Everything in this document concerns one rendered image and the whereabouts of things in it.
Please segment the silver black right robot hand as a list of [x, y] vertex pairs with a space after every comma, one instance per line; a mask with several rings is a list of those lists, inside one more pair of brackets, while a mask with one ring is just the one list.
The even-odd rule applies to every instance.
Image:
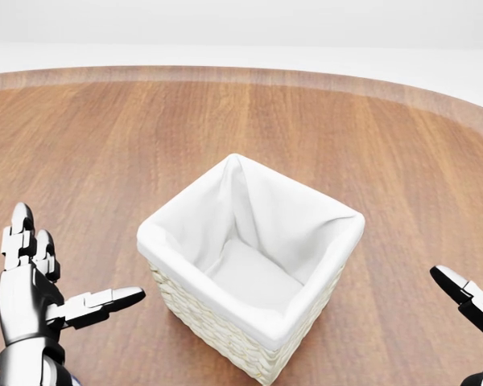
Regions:
[[458, 305], [458, 310], [483, 333], [483, 290], [443, 265], [430, 268], [436, 284]]

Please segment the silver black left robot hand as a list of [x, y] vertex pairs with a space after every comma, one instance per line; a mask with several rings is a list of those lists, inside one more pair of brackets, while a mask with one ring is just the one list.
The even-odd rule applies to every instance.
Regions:
[[35, 230], [33, 213], [22, 202], [3, 229], [1, 254], [0, 323], [7, 346], [38, 337], [58, 341], [63, 329], [103, 322], [146, 297], [142, 288], [128, 286], [65, 298], [56, 286], [60, 263], [52, 235]]

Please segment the wicker basket with white liner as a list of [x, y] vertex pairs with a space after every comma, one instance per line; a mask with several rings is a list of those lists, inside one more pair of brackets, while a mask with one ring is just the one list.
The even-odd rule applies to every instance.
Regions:
[[139, 252], [168, 309], [270, 386], [328, 304], [364, 216], [231, 154], [145, 219]]

